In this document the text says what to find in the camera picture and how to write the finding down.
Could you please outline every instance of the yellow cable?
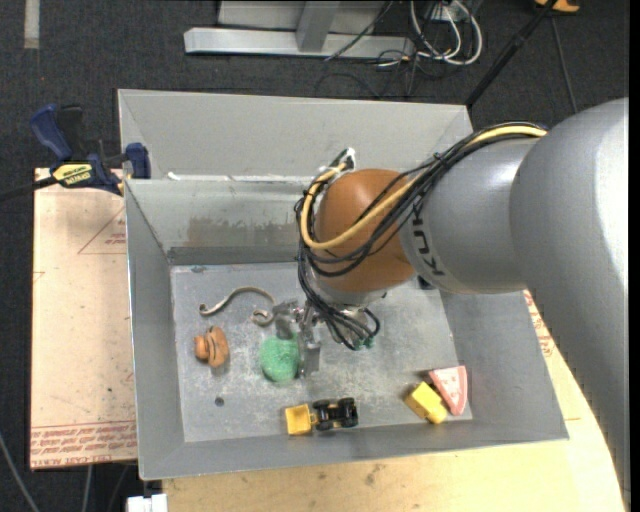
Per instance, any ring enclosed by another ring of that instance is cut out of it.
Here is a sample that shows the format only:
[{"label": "yellow cable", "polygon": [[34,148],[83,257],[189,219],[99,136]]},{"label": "yellow cable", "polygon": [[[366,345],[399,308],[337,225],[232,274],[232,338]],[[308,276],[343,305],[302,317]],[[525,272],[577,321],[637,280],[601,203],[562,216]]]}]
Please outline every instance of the yellow cable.
[{"label": "yellow cable", "polygon": [[[519,135],[528,135],[531,137],[543,137],[544,135],[546,135],[546,133],[547,132],[545,130],[542,130],[540,128],[534,128],[532,126],[517,126],[517,127],[504,126],[501,128],[495,128],[493,130],[489,130],[481,135],[478,135],[474,139],[471,139],[465,145],[465,147],[471,144],[482,142],[490,138],[500,137],[502,135],[519,134]],[[409,188],[411,188],[413,183],[420,177],[420,176],[417,176],[416,178],[414,178],[413,180],[405,184],[403,187],[396,190],[393,194],[387,197],[387,199],[385,199],[384,201],[379,203],[377,206],[375,206],[367,215],[365,215],[362,219],[360,219],[356,224],[351,226],[349,229],[347,229],[340,235],[336,236],[335,238],[332,238],[331,240],[327,240],[326,242],[317,242],[311,238],[311,236],[309,235],[309,231],[307,230],[307,217],[309,216],[309,211],[311,210],[311,200],[315,196],[316,190],[321,185],[321,182],[326,179],[330,179],[331,177],[338,174],[343,167],[344,167],[344,164],[341,164],[341,166],[339,166],[338,168],[331,169],[326,173],[324,173],[322,176],[320,176],[318,179],[316,179],[311,185],[311,187],[309,188],[307,197],[305,198],[304,203],[302,205],[300,231],[301,231],[301,235],[302,235],[302,239],[304,240],[304,243],[307,244],[307,246],[311,249],[316,249],[316,250],[331,249],[336,245],[339,245],[353,238],[356,235],[356,233],[358,233],[358,231],[362,230],[362,228],[364,228],[367,224],[369,224],[369,222],[371,222],[380,212],[382,212],[385,208],[387,208],[392,203],[397,201],[400,197],[402,197],[402,195],[407,190],[409,190]]]}]

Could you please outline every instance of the gray robot arm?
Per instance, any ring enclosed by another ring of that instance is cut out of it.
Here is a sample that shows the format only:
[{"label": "gray robot arm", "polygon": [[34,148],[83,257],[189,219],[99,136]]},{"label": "gray robot arm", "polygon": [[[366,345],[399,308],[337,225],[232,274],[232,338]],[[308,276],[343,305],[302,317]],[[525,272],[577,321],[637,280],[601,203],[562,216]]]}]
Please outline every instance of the gray robot arm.
[{"label": "gray robot arm", "polygon": [[492,144],[447,173],[401,240],[441,289],[531,291],[630,504],[628,132],[623,99]]}]

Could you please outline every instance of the yellow label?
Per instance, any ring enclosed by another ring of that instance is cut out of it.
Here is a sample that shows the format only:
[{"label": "yellow label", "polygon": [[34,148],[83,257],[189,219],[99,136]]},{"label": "yellow label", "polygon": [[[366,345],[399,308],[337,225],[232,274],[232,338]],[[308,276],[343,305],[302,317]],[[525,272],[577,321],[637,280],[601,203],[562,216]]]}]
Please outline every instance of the yellow label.
[{"label": "yellow label", "polygon": [[53,171],[53,177],[70,186],[74,183],[91,178],[91,166],[89,164],[65,164]]}]

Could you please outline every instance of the black carpet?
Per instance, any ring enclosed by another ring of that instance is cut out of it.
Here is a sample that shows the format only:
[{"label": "black carpet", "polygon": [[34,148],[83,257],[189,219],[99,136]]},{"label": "black carpet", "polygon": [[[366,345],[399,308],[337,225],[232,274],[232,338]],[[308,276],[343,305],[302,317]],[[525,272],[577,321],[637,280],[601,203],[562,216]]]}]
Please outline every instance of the black carpet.
[{"label": "black carpet", "polygon": [[[83,106],[88,136],[119,150],[119,88],[374,98],[462,104],[512,35],[534,14],[532,0],[486,0],[477,19],[485,51],[452,73],[442,64],[417,73],[378,72],[336,59],[186,56],[183,33],[211,25],[215,2],[42,0],[40,49],[24,49],[24,2],[0,2],[0,193],[30,183],[53,162],[28,126],[47,103]],[[583,1],[577,16],[555,18],[578,111],[629,94],[629,0]],[[405,33],[407,2],[396,2],[380,33]],[[553,127],[574,112],[551,19],[544,19],[475,103],[476,128],[507,120]],[[30,472],[29,426],[33,201],[0,204],[0,432],[40,510],[80,510],[86,470]],[[96,467],[88,510],[103,511],[122,472]],[[142,492],[136,471],[123,495]],[[120,500],[116,500],[117,510]],[[28,505],[0,457],[0,510]]]}]

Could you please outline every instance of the red and white object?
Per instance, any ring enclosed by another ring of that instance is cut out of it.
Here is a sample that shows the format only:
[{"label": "red and white object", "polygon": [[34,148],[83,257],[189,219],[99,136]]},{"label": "red and white object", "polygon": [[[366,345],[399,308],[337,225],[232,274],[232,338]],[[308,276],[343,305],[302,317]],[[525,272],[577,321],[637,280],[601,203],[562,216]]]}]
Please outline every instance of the red and white object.
[{"label": "red and white object", "polygon": [[460,416],[467,405],[467,369],[465,366],[431,370],[433,380],[440,395],[454,416]]}]

